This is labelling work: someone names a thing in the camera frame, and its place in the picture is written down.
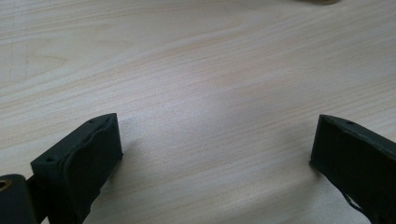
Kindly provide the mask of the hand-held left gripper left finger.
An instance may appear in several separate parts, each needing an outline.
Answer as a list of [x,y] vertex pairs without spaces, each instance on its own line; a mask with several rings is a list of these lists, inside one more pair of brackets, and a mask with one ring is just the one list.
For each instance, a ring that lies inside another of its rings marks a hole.
[[90,119],[31,162],[51,224],[82,224],[122,158],[115,113]]

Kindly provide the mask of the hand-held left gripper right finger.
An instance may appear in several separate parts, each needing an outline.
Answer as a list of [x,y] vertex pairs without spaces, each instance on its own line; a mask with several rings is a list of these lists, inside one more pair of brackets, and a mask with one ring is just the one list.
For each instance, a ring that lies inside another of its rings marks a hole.
[[310,164],[372,224],[396,224],[396,143],[353,121],[321,115]]

